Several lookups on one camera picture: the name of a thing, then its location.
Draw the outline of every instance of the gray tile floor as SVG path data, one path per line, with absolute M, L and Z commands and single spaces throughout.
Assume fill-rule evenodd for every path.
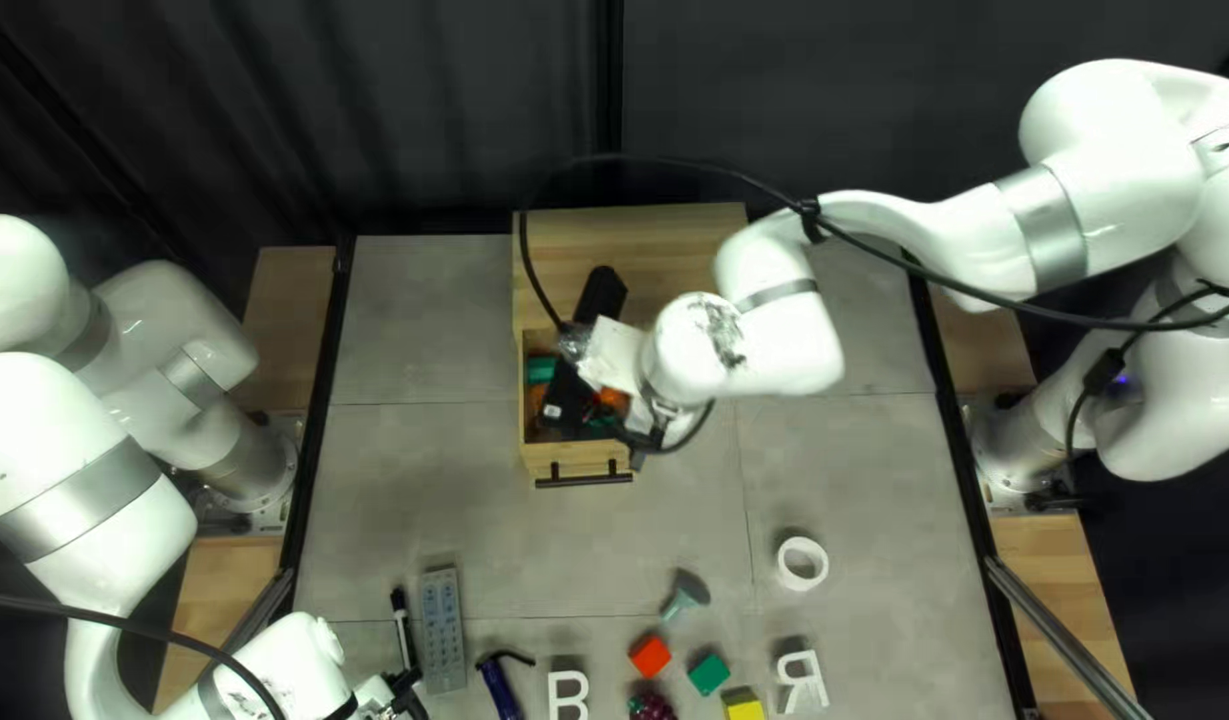
M 666 629 L 682 720 L 724 718 L 685 660 L 715 646 L 774 714 L 772 646 L 816 649 L 838 719 L 1011 715 L 906 279 L 844 247 L 811 256 L 847 351 L 823 396 L 718 405 L 629 485 L 535 490 L 515 447 L 509 237 L 361 238 L 296 606 L 339 632 L 351 682 L 396 670 L 387 593 L 457 563 L 468 656 L 498 646 L 528 718 L 546 667 L 583 663 L 594 719 L 623 718 L 624 657 L 672 574 L 713 606 Z M 789 528 L 832 557 L 810 593 L 774 581 Z M 476 675 L 433 718 L 493 718 Z

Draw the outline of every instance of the white tape roll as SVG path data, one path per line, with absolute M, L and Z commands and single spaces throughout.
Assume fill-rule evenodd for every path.
M 805 554 L 810 559 L 812 574 L 806 576 L 787 564 L 787 557 L 793 552 Z M 828 552 L 821 544 L 804 537 L 790 537 L 783 541 L 778 548 L 778 581 L 783 582 L 784 589 L 805 592 L 822 582 L 827 576 Z

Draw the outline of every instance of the yellow cube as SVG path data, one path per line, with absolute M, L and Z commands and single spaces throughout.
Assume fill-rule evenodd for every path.
M 744 698 L 725 706 L 725 720 L 766 720 L 766 711 L 762 710 L 761 700 L 755 697 Z

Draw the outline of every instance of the gray remote control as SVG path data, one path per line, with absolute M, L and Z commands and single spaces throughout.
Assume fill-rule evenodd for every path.
M 430 570 L 419 580 L 424 609 L 424 688 L 429 694 L 467 687 L 463 620 L 460 616 L 458 573 Z

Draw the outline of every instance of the red cube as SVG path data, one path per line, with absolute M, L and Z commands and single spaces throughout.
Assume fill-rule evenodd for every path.
M 659 635 L 649 635 L 633 648 L 627 657 L 632 665 L 637 665 L 643 677 L 653 678 L 659 675 L 659 670 L 669 663 L 671 651 L 669 646 L 662 644 Z

